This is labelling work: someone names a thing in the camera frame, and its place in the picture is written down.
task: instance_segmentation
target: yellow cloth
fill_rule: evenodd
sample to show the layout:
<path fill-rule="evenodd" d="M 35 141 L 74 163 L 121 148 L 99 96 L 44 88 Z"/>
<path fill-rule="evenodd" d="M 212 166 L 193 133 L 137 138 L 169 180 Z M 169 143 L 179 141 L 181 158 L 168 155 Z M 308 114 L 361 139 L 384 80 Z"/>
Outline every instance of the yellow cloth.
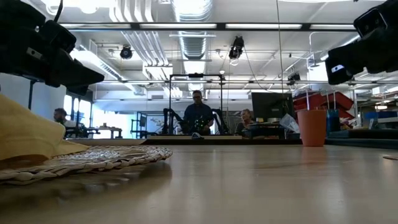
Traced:
<path fill-rule="evenodd" d="M 64 134 L 61 124 L 37 116 L 0 94 L 0 161 L 30 155 L 49 159 L 88 148 L 64 141 Z"/>

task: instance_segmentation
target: ceiling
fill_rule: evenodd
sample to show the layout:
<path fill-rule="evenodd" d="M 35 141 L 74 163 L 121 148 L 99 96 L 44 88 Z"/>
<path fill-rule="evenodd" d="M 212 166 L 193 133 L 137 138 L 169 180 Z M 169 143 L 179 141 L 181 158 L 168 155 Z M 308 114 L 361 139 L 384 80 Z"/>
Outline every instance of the ceiling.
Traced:
<path fill-rule="evenodd" d="M 30 0 L 30 3 L 45 12 L 42 0 Z M 286 2 L 275 0 L 213 0 L 211 19 L 208 22 L 291 22 L 291 23 L 352 23 L 359 15 L 370 7 L 380 4 L 380 1 L 343 1 L 343 2 Z M 152 2 L 152 17 L 155 22 L 175 22 L 171 4 Z M 77 7 L 66 7 L 59 22 L 112 22 L 109 10 L 100 8 L 96 13 L 85 14 Z M 177 34 L 171 31 L 158 31 L 160 43 L 167 59 L 173 65 L 173 73 L 184 73 L 179 39 L 170 37 Z M 79 32 L 74 33 L 82 39 L 93 40 L 98 44 L 98 57 L 121 71 L 128 80 L 146 80 L 142 70 L 142 60 L 133 51 L 130 60 L 121 60 L 119 53 L 123 45 L 128 44 L 121 32 Z M 256 31 L 215 31 L 209 32 L 215 37 L 207 38 L 208 51 L 206 73 L 219 74 L 224 71 L 227 80 L 275 80 L 283 74 L 287 79 L 292 71 L 285 70 L 295 64 L 294 69 L 300 72 L 302 80 L 307 79 L 307 61 L 310 51 L 327 53 L 328 49 L 340 46 L 356 36 L 355 32 L 256 32 Z M 235 36 L 241 35 L 245 49 L 239 63 L 232 66 L 229 63 L 228 51 Z M 377 80 L 388 74 L 365 75 L 362 80 Z M 188 90 L 186 84 L 176 85 L 181 90 Z M 375 85 L 363 85 L 357 90 L 368 90 Z M 224 89 L 259 89 L 269 88 L 270 85 L 229 84 Z M 205 84 L 204 89 L 220 88 L 217 84 Z M 337 88 L 349 90 L 349 86 L 341 85 Z M 124 85 L 100 83 L 91 86 L 94 91 L 131 91 Z M 162 90 L 158 84 L 147 86 L 147 90 Z"/>

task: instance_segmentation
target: security camera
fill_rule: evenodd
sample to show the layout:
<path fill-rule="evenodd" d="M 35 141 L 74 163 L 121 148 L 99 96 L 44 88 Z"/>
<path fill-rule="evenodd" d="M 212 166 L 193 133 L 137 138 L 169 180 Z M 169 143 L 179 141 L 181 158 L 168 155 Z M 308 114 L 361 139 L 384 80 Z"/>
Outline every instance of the security camera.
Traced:
<path fill-rule="evenodd" d="M 123 49 L 120 52 L 120 57 L 123 59 L 130 59 L 132 57 L 132 51 L 129 45 L 123 46 Z"/>

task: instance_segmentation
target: ceiling duct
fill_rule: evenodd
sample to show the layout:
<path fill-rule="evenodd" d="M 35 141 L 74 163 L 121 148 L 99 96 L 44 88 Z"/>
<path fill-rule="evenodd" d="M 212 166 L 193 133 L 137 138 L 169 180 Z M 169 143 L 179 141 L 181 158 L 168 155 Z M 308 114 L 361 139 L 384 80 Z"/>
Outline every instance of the ceiling duct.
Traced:
<path fill-rule="evenodd" d="M 172 7 L 177 22 L 207 22 L 211 17 L 213 0 L 172 0 Z M 181 54 L 184 60 L 196 60 L 184 62 L 186 73 L 204 73 L 205 62 L 198 60 L 206 59 L 207 39 L 200 37 L 207 35 L 206 31 L 180 31 Z"/>

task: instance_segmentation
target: woman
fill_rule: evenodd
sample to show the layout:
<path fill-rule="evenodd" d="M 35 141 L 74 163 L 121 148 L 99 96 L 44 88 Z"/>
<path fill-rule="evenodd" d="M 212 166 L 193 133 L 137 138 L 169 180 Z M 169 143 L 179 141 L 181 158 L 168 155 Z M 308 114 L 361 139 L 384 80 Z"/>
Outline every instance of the woman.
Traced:
<path fill-rule="evenodd" d="M 235 134 L 242 136 L 244 139 L 248 139 L 248 136 L 243 133 L 243 130 L 248 128 L 250 124 L 254 123 L 254 121 L 251 119 L 251 113 L 249 109 L 242 110 L 241 119 L 242 121 L 237 125 Z"/>

